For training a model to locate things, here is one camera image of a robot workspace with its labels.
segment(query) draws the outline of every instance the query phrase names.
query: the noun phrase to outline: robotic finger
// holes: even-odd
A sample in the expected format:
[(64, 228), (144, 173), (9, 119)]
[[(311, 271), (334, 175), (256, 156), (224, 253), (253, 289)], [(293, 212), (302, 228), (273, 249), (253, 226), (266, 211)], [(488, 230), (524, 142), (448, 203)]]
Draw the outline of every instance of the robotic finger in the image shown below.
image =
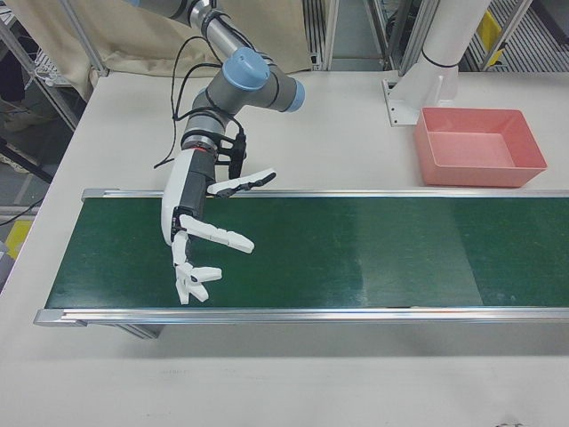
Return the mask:
[(212, 184), (207, 188), (207, 193), (215, 197), (231, 197), (240, 190), (248, 191), (255, 187), (262, 187), (273, 181), (275, 177), (275, 169), (265, 169), (242, 178)]

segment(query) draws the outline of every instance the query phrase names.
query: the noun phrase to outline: table surface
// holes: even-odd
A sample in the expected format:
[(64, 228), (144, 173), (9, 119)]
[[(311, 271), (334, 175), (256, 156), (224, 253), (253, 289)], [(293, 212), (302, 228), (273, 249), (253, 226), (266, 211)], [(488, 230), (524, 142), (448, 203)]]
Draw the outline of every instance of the table surface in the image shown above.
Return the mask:
[[(305, 107), (249, 108), (245, 173), (272, 189), (421, 186), (412, 129), (391, 128), (380, 73), (307, 73)], [(185, 97), (206, 85), (192, 81)], [(102, 78), (0, 296), (6, 425), (565, 426), (562, 325), (168, 326), (144, 342), (111, 328), (33, 326), (86, 188), (162, 189), (169, 81)], [(549, 170), (528, 189), (567, 189), (569, 75), (461, 75), (457, 105), (521, 109)]]

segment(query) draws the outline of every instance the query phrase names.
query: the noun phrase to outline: black cable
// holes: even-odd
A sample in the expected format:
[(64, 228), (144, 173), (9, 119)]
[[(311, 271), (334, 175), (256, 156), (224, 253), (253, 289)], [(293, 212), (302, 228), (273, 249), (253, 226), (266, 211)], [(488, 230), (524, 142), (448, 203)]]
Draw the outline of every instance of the black cable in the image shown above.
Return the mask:
[(224, 12), (220, 12), (217, 16), (217, 21), (223, 26), (225, 27), (225, 29), (227, 29), (228, 31), (231, 31), (233, 33), (233, 35), (239, 39), (239, 41), (244, 44), (245, 46), (249, 47), (250, 49), (253, 49), (254, 51), (256, 51), (255, 47), (252, 45), (252, 43), (249, 41), (249, 39), (247, 38), (247, 36), (245, 34), (243, 34), (241, 31), (239, 31), (237, 28), (231, 26), (229, 23), (227, 23), (225, 20), (222, 19), (222, 17), (227, 16), (228, 18), (231, 19), (231, 17), (229, 15), (227, 15)]
[(8, 221), (4, 221), (4, 222), (0, 222), (0, 227), (2, 227), (3, 225), (7, 225), (10, 222), (14, 222), (16, 221), (18, 218), (20, 218), (21, 216), (27, 214), (29, 211), (31, 211), (33, 208), (35, 208), (37, 205), (39, 205), (40, 203), (42, 203), (44, 201), (44, 198), (40, 198), (39, 200), (37, 200), (34, 204), (30, 205), (25, 211), (18, 213), (16, 216), (13, 216), (12, 218), (10, 218)]
[(186, 83), (188, 82), (189, 76), (191, 76), (191, 74), (199, 68), (221, 68), (221, 65), (213, 64), (211, 62), (202, 62), (201, 64), (197, 64), (189, 69), (189, 71), (186, 73), (186, 76), (184, 76), (184, 79), (181, 81), (180, 91), (178, 92), (178, 101), (176, 102), (176, 110), (174, 113), (174, 119), (176, 121), (181, 120), (181, 118), (178, 117), (178, 113), (180, 112), (181, 97), (184, 93), (184, 89), (186, 88)]
[(177, 133), (177, 129), (176, 129), (176, 110), (174, 109), (174, 85), (175, 85), (175, 81), (176, 81), (176, 69), (178, 67), (178, 62), (180, 61), (180, 56), (181, 53), (183, 52), (184, 48), (193, 40), (204, 40), (207, 45), (210, 47), (210, 50), (212, 51), (213, 56), (215, 57), (216, 60), (218, 60), (221, 63), (221, 59), (220, 57), (217, 55), (217, 53), (215, 52), (215, 50), (213, 49), (212, 44), (210, 43), (209, 40), (207, 40), (205, 37), (202, 36), (192, 36), (190, 37), (188, 40), (186, 40), (180, 47), (180, 49), (178, 50), (178, 53), (176, 53), (176, 60), (174, 61), (174, 67), (172, 70), (172, 84), (170, 87), (170, 108), (172, 111), (172, 125), (173, 125), (173, 139), (172, 139), (172, 146), (170, 147), (170, 151), (168, 152), (168, 154), (166, 155), (166, 157), (164, 157), (160, 162), (156, 163), (154, 165), (154, 169), (160, 167), (161, 165), (165, 165), (166, 163), (170, 163), (173, 159), (168, 159), (168, 157), (170, 157), (174, 151), (174, 147), (176, 146), (176, 138), (178, 137), (178, 133)]
[(192, 116), (196, 113), (200, 113), (203, 111), (211, 111), (212, 113), (218, 113), (218, 114), (224, 116), (225, 118), (227, 118), (228, 120), (230, 120), (231, 122), (235, 123), (237, 125), (237, 127), (239, 128), (239, 133), (245, 132), (241, 123), (239, 123), (239, 121), (232, 114), (228, 113), (227, 111), (225, 111), (223, 109), (220, 109), (219, 107), (197, 107), (197, 108), (191, 109), (187, 113), (183, 114), (182, 116), (179, 117), (179, 119), (183, 120), (186, 117)]

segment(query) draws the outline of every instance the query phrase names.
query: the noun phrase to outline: beige fabric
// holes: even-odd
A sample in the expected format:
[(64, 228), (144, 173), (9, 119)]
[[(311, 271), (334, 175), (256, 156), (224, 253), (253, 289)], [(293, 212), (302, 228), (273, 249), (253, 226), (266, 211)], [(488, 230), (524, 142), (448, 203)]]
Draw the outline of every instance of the beige fabric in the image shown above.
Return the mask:
[[(88, 98), (91, 64), (58, 0), (5, 0), (20, 22)], [(122, 0), (74, 0), (79, 18), (105, 65), (115, 71), (169, 76), (183, 41), (197, 32), (183, 24), (130, 6)], [(285, 72), (310, 69), (301, 0), (225, 0), (223, 9), (255, 46)], [(203, 60), (215, 61), (201, 41), (180, 61), (179, 76)], [(196, 76), (211, 75), (202, 71)]]

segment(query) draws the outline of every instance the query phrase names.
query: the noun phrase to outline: pink plastic bin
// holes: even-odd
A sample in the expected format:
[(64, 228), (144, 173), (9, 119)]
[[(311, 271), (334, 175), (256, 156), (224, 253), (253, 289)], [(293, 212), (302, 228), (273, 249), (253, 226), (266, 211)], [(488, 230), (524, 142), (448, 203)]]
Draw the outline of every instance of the pink plastic bin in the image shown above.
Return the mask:
[(414, 138), (429, 185), (521, 187), (547, 169), (516, 109), (424, 108)]

